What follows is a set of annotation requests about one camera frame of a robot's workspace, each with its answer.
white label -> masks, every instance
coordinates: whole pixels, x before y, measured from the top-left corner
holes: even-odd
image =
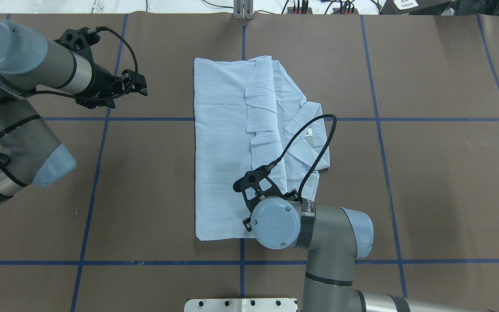
[[[415,0],[394,0],[394,4],[400,10],[407,10],[419,6]]]

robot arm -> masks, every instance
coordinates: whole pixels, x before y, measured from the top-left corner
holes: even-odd
[[[354,290],[355,258],[366,257],[373,243],[369,216],[360,211],[317,205],[295,191],[282,194],[269,178],[273,166],[272,162],[246,172],[234,183],[233,189],[244,197],[250,216],[243,224],[248,231],[253,231],[259,243],[269,249],[291,246],[308,250],[303,311],[480,311]],[[267,190],[260,186],[264,179],[271,184]],[[255,197],[248,198],[247,194],[255,194]]]
[[[99,30],[107,28],[69,29],[53,42],[0,20],[0,204],[32,183],[45,188],[76,167],[67,148],[26,100],[55,93],[36,91],[37,85],[65,91],[55,94],[75,98],[87,108],[114,108],[113,99],[131,91],[147,95],[136,62],[134,72],[114,77],[93,61],[90,45],[99,41]]]

power strip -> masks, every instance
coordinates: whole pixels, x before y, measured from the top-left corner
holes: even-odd
[[[299,8],[299,11],[294,12],[294,7],[288,8],[288,14],[302,14],[305,15],[301,12],[301,8]],[[311,8],[307,8],[307,13],[306,14],[313,14],[313,10]]]
[[[332,9],[332,13],[334,14],[336,12],[336,14],[340,14],[340,15],[355,15],[355,14],[359,14],[359,12],[357,12],[357,8],[354,8],[354,12],[353,13],[344,13],[344,14],[341,14],[340,13],[340,8],[333,8]]]

sticker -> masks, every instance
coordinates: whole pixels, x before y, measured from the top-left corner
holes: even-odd
[[[103,13],[105,9],[105,0],[94,0],[91,5],[90,13]]]
[[[407,10],[419,6],[415,0],[394,0],[394,4],[400,10]]]

gray cylinder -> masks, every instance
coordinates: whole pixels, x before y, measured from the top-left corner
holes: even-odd
[[[357,254],[352,225],[341,208],[304,202],[305,209],[314,211],[316,216],[312,224],[305,224],[306,218],[302,217],[304,230],[296,243],[296,247],[308,250],[303,311],[346,311],[353,291]],[[290,203],[301,213],[302,203]]]
[[[487,310],[475,310],[459,308],[430,302],[420,302],[399,296],[379,295],[363,292],[363,303],[367,312],[487,312]]]

